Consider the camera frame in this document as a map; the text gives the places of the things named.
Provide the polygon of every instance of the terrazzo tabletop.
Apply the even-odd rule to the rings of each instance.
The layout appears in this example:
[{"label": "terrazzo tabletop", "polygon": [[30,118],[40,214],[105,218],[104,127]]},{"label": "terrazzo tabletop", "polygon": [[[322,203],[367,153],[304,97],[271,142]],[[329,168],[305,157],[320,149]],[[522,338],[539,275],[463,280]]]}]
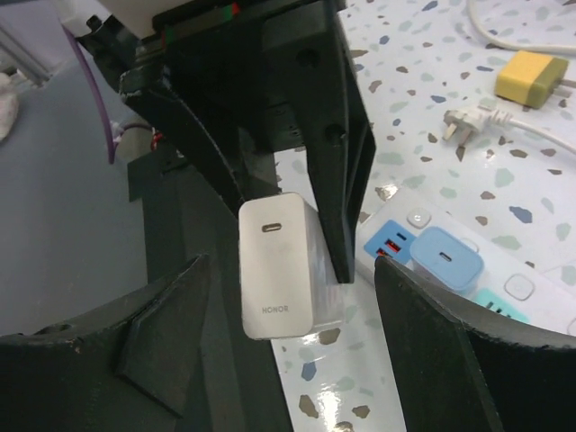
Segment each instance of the terrazzo tabletop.
[{"label": "terrazzo tabletop", "polygon": [[[484,0],[478,10],[503,39],[576,45],[576,0]],[[414,189],[576,295],[576,156],[499,127],[464,152],[441,138],[444,112],[492,96],[513,53],[471,29],[464,0],[352,0],[341,20],[377,144],[361,220],[396,187]],[[498,105],[576,145],[576,95],[537,111]],[[313,203],[305,158],[283,152],[277,170],[285,191]],[[345,293],[341,328],[273,342],[294,429],[406,430],[374,288],[358,276]]]}]

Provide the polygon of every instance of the power strip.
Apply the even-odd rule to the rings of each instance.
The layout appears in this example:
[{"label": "power strip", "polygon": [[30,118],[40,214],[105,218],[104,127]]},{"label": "power strip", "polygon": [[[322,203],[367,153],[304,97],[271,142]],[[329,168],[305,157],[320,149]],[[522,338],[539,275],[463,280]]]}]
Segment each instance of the power strip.
[{"label": "power strip", "polygon": [[576,336],[576,298],[410,189],[400,189],[358,227],[360,275],[373,284],[374,260],[382,253],[415,270],[410,244],[428,227],[449,232],[482,257],[484,271],[476,287],[461,294],[464,298],[514,320]]}]

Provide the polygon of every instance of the yellow power adapter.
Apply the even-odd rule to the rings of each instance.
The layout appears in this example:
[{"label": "yellow power adapter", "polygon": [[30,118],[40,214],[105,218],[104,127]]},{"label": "yellow power adapter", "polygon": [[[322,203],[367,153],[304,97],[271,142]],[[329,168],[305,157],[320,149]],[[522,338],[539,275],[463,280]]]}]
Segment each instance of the yellow power adapter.
[{"label": "yellow power adapter", "polygon": [[[568,60],[564,58],[519,51],[498,74],[495,93],[504,99],[540,108],[556,88],[564,84],[567,68]],[[559,93],[570,96],[565,90]]]}]

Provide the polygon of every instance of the light blue power adapter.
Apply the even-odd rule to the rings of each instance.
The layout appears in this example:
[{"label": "light blue power adapter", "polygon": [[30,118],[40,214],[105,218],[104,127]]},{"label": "light blue power adapter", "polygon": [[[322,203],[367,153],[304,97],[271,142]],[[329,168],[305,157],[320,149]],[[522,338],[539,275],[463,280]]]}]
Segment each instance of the light blue power adapter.
[{"label": "light blue power adapter", "polygon": [[439,227],[429,227],[410,245],[416,271],[432,276],[448,289],[464,294],[476,285],[484,270],[477,252]]}]

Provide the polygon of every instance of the red usb port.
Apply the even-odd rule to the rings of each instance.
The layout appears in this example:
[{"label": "red usb port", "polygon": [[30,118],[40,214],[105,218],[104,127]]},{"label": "red usb port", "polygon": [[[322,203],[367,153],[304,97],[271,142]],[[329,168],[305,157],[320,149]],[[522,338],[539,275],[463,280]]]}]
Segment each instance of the red usb port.
[{"label": "red usb port", "polygon": [[396,254],[400,252],[401,247],[394,243],[392,240],[389,239],[385,244],[392,252]]}]

